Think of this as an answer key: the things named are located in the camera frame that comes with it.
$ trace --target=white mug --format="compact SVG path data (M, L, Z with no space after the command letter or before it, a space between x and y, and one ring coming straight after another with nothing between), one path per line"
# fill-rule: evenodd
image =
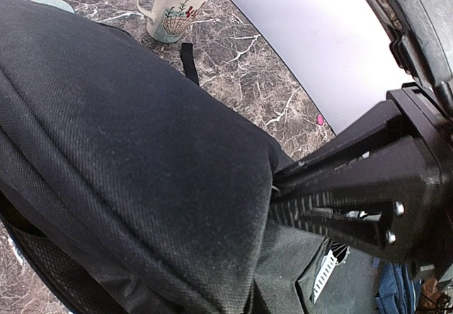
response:
M139 5L139 0L133 0L137 10L148 19L149 35L162 43L177 42L207 1L154 0L151 11L148 11Z

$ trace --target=blue fabric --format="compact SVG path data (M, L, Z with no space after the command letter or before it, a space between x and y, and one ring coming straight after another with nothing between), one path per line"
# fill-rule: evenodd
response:
M376 296L379 314L414 314L420 292L421 282L411 280L405 264L384 264Z

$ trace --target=pink object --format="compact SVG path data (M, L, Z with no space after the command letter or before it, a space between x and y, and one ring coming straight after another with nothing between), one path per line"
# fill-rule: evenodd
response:
M324 118L322 117L322 115L319 115L316 120L318 121L319 125L324 125Z

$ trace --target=metal bolt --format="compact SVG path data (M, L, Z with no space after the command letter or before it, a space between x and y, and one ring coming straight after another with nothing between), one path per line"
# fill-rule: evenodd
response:
M401 202L395 202L395 215L401 216L404 214L404 205Z
M387 237L387 243L392 245L396 241L396 236L393 234L391 231L386 232L386 237Z

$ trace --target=gray marble surface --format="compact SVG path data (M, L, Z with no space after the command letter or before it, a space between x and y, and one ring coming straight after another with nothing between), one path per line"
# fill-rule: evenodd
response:
M181 42L194 43L200 85L273 135L294 159L333 138L319 111L260 33L230 0L210 0L185 37L173 45L151 39L132 0L65 0L77 14L128 31L182 71ZM144 6L151 0L144 0ZM0 228L0 314L68 313L13 249Z

